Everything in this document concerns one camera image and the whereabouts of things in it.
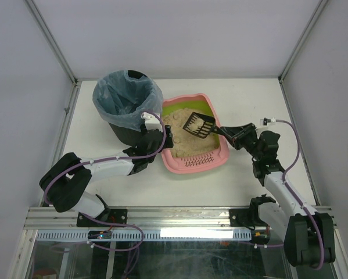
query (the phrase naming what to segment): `pink litter box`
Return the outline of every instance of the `pink litter box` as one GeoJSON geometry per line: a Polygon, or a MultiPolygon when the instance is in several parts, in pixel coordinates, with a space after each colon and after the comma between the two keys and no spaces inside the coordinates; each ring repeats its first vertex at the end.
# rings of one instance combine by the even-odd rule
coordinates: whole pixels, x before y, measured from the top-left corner
{"type": "MultiPolygon", "coordinates": [[[[163,102],[162,116],[184,108],[202,110],[206,115],[215,118],[216,126],[221,126],[215,110],[205,94],[184,95],[165,100],[163,102]]],[[[219,137],[218,135],[215,135],[215,137],[218,141],[218,148],[201,155],[173,158],[170,150],[164,149],[162,152],[164,165],[169,171],[177,174],[199,173],[221,166],[229,158],[229,148],[224,137],[219,137]]]]}

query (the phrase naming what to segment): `gray wall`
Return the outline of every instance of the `gray wall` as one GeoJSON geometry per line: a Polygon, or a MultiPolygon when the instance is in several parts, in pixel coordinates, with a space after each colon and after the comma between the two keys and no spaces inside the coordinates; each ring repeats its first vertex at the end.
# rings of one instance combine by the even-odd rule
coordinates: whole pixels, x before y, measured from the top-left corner
{"type": "Polygon", "coordinates": [[[35,0],[74,74],[277,77],[318,0],[35,0]]]}
{"type": "Polygon", "coordinates": [[[70,89],[24,1],[0,0],[0,278],[38,204],[70,89]]]}
{"type": "Polygon", "coordinates": [[[314,184],[348,252],[348,0],[330,1],[285,85],[314,184]]]}

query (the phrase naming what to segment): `blue plastic bag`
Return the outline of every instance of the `blue plastic bag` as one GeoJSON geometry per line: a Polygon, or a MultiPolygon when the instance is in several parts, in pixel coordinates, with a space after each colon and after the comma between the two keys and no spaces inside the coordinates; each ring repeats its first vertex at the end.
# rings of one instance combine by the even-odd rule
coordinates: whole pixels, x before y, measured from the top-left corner
{"type": "Polygon", "coordinates": [[[161,113],[163,95],[149,77],[137,71],[122,70],[98,80],[92,101],[105,121],[140,131],[142,112],[161,113]]]}

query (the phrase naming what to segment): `black trash bin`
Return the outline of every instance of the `black trash bin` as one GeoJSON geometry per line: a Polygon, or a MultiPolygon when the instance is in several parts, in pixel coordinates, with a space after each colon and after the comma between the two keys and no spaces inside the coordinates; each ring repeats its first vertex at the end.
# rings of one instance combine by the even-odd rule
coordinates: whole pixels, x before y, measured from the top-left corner
{"type": "Polygon", "coordinates": [[[124,144],[135,145],[141,138],[144,110],[162,112],[163,96],[157,84],[134,70],[116,71],[98,80],[92,100],[124,144]]]}

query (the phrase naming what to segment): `white table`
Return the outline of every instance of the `white table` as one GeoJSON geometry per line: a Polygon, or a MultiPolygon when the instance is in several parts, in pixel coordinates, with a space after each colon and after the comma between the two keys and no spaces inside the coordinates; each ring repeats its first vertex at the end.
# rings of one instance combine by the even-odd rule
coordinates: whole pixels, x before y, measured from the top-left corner
{"type": "MultiPolygon", "coordinates": [[[[156,80],[165,98],[206,94],[224,126],[259,124],[264,117],[289,120],[277,79],[156,80]]],[[[71,122],[64,153],[95,158],[126,149],[100,118],[92,103],[96,81],[84,81],[71,122]]],[[[286,168],[296,155],[296,140],[285,124],[270,129],[280,133],[278,158],[286,168]]],[[[303,161],[289,173],[293,185],[315,204],[303,161]]],[[[197,174],[174,174],[160,155],[148,168],[133,176],[119,176],[87,186],[110,206],[242,206],[268,191],[254,178],[250,155],[231,149],[226,164],[197,174]]]]}

